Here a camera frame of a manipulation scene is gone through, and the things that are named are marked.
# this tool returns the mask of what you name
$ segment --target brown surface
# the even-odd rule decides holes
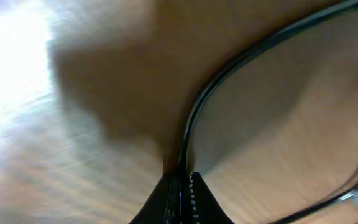
[[[0,223],[127,223],[161,158],[166,169],[175,160],[211,72],[333,2],[1,0]],[[206,105],[196,169],[234,221],[266,222],[315,202],[358,162],[358,12],[241,73],[261,75],[234,76]],[[358,219],[341,206],[337,220],[315,221]]]

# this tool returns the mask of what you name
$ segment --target wooden table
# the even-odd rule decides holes
[[[0,223],[127,223],[176,161],[202,83],[336,1],[0,0]],[[192,140],[236,223],[314,203],[358,163],[358,11],[275,47]],[[355,223],[351,202],[304,222]]]

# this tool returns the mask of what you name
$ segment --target cable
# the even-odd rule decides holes
[[[289,26],[280,29],[277,32],[274,32],[266,36],[262,40],[256,42],[255,44],[251,45],[249,48],[240,52],[237,56],[235,56],[230,61],[228,61],[227,64],[221,67],[216,73],[214,73],[211,76],[211,78],[204,84],[204,86],[201,88],[201,91],[198,93],[198,96],[195,98],[195,101],[193,102],[193,106],[190,110],[188,119],[185,124],[185,129],[181,140],[180,155],[178,160],[178,173],[180,177],[182,179],[186,177],[187,152],[189,148],[190,138],[192,132],[194,131],[198,116],[200,115],[201,110],[203,109],[203,106],[207,102],[208,98],[215,92],[215,90],[217,89],[217,87],[220,86],[220,84],[222,84],[227,78],[229,78],[232,74],[234,74],[244,65],[246,65],[256,57],[258,57],[259,55],[263,54],[267,50],[271,49],[272,47],[280,44],[284,40],[287,40],[293,37],[294,35],[297,35],[300,32],[307,30],[317,24],[320,24],[330,18],[336,17],[345,12],[354,11],[356,9],[358,9],[358,0],[347,0],[347,1],[340,2],[339,4],[335,4],[326,9],[323,9],[319,12],[316,12],[304,19],[301,19],[298,22],[295,22]],[[358,188],[358,183],[355,184],[351,189],[335,197],[332,197],[328,200],[312,205],[308,208],[305,208],[299,212],[294,213],[293,215],[287,216],[283,219],[277,220],[272,223],[274,224],[290,223],[300,218],[303,218],[307,215],[314,213],[319,209],[325,208],[338,201],[345,200],[344,197],[347,194],[351,194],[357,188]]]

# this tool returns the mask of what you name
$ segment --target thin wire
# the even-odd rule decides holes
[[[254,45],[251,45],[249,48],[245,49],[240,54],[232,58],[232,60],[228,61],[227,64],[225,64],[221,69],[219,69],[215,74],[213,74],[211,78],[204,84],[201,91],[198,93],[198,96],[193,103],[187,122],[185,124],[178,160],[178,173],[180,177],[182,179],[186,178],[187,152],[189,148],[190,138],[194,131],[198,116],[200,115],[201,110],[203,109],[203,106],[207,102],[208,98],[215,92],[215,90],[217,89],[217,87],[220,86],[220,84],[222,84],[232,74],[236,73],[245,64],[249,63],[259,55],[271,49],[272,47],[280,44],[284,40],[287,40],[299,34],[300,32],[303,32],[304,30],[307,30],[330,18],[344,14],[345,12],[354,11],[356,9],[358,9],[358,0],[347,0],[339,4],[335,4],[326,9],[323,9],[319,12],[316,12],[298,22],[295,22],[289,26],[284,27],[283,29],[280,29],[277,32],[274,32],[273,34],[268,35]],[[349,183],[353,178],[354,176],[352,176],[348,181],[346,181],[345,184]],[[344,185],[341,186],[339,189],[335,190],[333,193],[340,191],[343,187]],[[308,208],[294,213],[293,215],[287,216],[273,223],[290,223],[297,219],[303,218],[319,209],[325,208],[335,202],[343,200],[344,196],[346,196],[347,194],[351,194],[351,192],[356,188],[358,188],[358,183],[356,183],[351,189],[335,197],[332,197],[331,199],[312,205]]]

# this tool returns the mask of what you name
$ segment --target wire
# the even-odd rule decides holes
[[[185,124],[185,129],[183,132],[182,140],[181,140],[181,149],[178,160],[178,173],[182,179],[186,177],[187,173],[187,152],[189,148],[189,142],[191,135],[194,131],[198,116],[203,109],[203,106],[207,102],[208,98],[215,92],[217,87],[220,86],[227,78],[229,78],[232,74],[236,73],[240,68],[244,65],[263,54],[267,50],[272,47],[280,44],[284,40],[287,40],[304,30],[307,30],[317,24],[320,24],[330,18],[336,17],[338,15],[344,14],[345,12],[354,11],[358,9],[358,0],[347,0],[340,2],[339,4],[335,4],[331,7],[323,9],[319,12],[316,12],[304,19],[301,19],[298,22],[295,22],[289,26],[286,26],[279,31],[276,31],[262,40],[256,42],[251,45],[244,51],[240,52],[237,56],[232,58],[221,67],[216,73],[214,73],[211,78],[204,84],[201,88],[201,91],[198,93],[198,96],[195,98],[193,102],[193,106],[188,115],[188,119]],[[335,190],[335,192],[340,191],[343,188],[341,186],[339,189]],[[271,224],[278,223],[290,223],[303,218],[307,215],[314,213],[315,211],[326,208],[329,205],[332,205],[338,201],[345,200],[344,197],[347,194],[351,194],[355,189],[358,188],[358,183],[356,183],[351,189],[334,196],[328,200],[322,201],[320,203],[314,204],[308,208],[305,208],[299,212],[294,213],[293,215],[289,215],[283,219],[272,222]]]

